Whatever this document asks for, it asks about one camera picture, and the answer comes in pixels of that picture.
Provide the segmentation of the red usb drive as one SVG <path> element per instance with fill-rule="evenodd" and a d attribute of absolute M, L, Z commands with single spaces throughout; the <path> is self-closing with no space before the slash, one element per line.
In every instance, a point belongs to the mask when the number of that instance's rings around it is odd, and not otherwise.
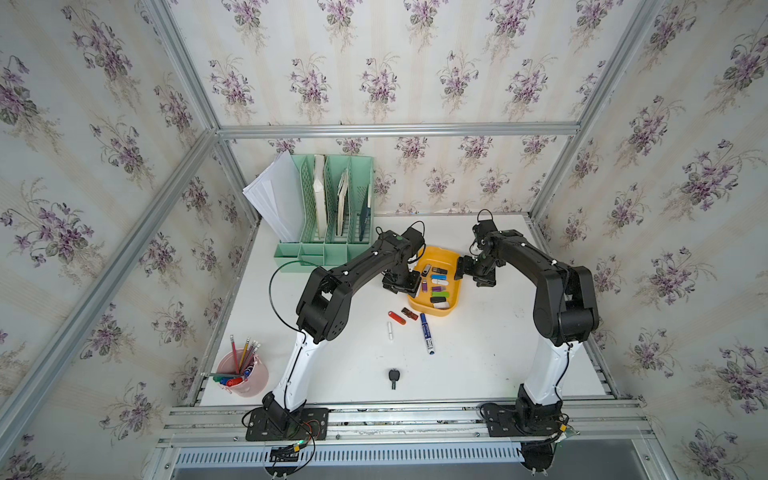
<path fill-rule="evenodd" d="M 388 312 L 388 316 L 389 316 L 390 319 L 394 320 L 395 322 L 397 322 L 400 325 L 406 325 L 407 324 L 407 321 L 404 318 L 402 318 L 400 315 L 398 315 L 397 313 L 395 313 L 393 311 L 389 311 Z"/>

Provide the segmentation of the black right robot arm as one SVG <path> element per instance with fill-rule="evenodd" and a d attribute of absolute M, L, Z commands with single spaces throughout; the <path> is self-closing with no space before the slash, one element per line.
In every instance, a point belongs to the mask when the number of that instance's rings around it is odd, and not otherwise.
<path fill-rule="evenodd" d="M 480 407 L 492 437 L 546 436 L 554 441 L 567 429 L 562 413 L 562 383 L 572 356 L 599 323 L 591 271 L 560 262 L 517 230 L 500 230 L 494 220 L 478 218 L 471 253 L 457 262 L 454 278 L 470 277 L 480 288 L 496 285 L 496 270 L 509 265 L 535 288 L 532 319 L 539 334 L 536 354 L 512 406 Z"/>

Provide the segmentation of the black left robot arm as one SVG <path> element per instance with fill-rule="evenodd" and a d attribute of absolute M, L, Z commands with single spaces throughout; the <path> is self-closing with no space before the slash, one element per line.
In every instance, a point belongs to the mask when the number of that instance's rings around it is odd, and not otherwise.
<path fill-rule="evenodd" d="M 402 233 L 387 230 L 347 263 L 312 270 L 296 306 L 296 337 L 287 366 L 277 386 L 262 399 L 267 418 L 275 426 L 285 429 L 299 420 L 314 357 L 346 327 L 354 295 L 380 276 L 385 290 L 416 297 L 421 277 L 411 264 L 425 249 L 424 233 L 414 226 Z"/>

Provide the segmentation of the brown usb drive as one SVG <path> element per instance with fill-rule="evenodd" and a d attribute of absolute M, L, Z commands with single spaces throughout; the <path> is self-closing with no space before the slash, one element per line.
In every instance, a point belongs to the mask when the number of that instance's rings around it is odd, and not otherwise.
<path fill-rule="evenodd" d="M 419 316 L 417 313 L 415 313 L 414 311 L 412 311 L 412 310 L 410 310 L 410 309 L 408 309 L 408 308 L 406 308 L 406 307 L 403 307 L 403 308 L 401 309 L 401 312 L 402 312 L 402 313 L 403 313 L 405 316 L 407 316 L 408 318 L 410 318 L 410 319 L 412 319 L 412 320 L 414 320 L 414 321 L 416 321 L 416 320 L 419 320 L 419 319 L 420 319 L 420 316 Z"/>

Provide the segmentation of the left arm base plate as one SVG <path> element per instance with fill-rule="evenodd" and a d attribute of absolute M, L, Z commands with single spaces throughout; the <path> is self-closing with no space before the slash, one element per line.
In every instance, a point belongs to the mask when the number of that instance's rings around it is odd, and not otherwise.
<path fill-rule="evenodd" d="M 281 409 L 277 413 L 257 408 L 245 421 L 245 439 L 249 442 L 282 440 L 325 440 L 330 410 L 301 408 L 291 414 Z"/>

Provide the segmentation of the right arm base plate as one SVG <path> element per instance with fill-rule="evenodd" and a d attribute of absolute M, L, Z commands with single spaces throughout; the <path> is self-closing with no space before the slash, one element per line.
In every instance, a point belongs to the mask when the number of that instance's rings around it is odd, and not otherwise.
<path fill-rule="evenodd" d="M 491 437 L 551 437 L 566 429 L 568 418 L 561 407 L 561 402 L 551 405 L 485 403 L 480 406 L 480 415 Z"/>

